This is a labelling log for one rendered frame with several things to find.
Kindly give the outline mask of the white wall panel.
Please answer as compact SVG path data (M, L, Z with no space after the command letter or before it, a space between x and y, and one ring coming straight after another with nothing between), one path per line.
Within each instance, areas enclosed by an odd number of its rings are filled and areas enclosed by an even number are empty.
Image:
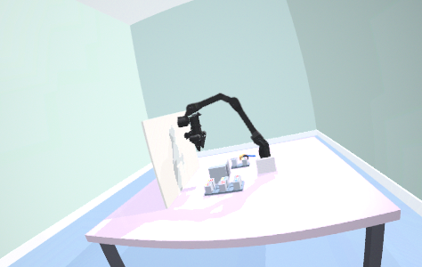
M186 111L186 110L185 110ZM178 127L185 111L142 121L142 130L164 206L168 209L199 168L195 145L184 138L190 124Z

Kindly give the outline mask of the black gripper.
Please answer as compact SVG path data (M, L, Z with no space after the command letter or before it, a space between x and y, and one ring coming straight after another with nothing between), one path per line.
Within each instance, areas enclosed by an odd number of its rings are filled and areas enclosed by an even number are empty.
M193 135L189 138L189 141L193 143L198 152L200 152L200 147L202 149L204 148L207 133L205 131L201 131L201 124L191 125L191 130Z

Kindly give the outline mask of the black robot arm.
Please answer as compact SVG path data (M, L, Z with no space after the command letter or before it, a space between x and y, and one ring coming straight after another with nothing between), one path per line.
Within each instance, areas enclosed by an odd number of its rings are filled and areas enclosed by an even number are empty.
M176 119L177 126L180 128L180 127L188 126L189 123L191 123L191 125L200 124L199 116L201 116L201 114L198 113L197 111L200 110L201 108L203 108L203 107L205 107L205 106L207 106L207 105L209 105L213 102L219 101L219 100L229 102L230 105L239 113L239 115L241 116L241 118L243 119L245 124L247 125L249 132L252 135L252 136L250 136L250 139L254 142L254 144L259 146L259 151L258 151L259 157L260 158L270 158L272 154L271 154L271 150L270 150L270 146L269 146L268 141L266 141L264 139L264 137L255 129L255 127L253 126L253 124L249 120L248 116L246 115L246 113L242 109L241 105L239 104L239 100L235 97L231 98L231 97L226 96L222 93L219 93L219 94L217 94L213 97L206 98L203 101L190 103L186 106L186 111L184 113L184 116L177 117L177 119ZM192 113L195 113L195 112L197 112L197 114L192 114ZM191 115L191 117L188 117L190 115Z

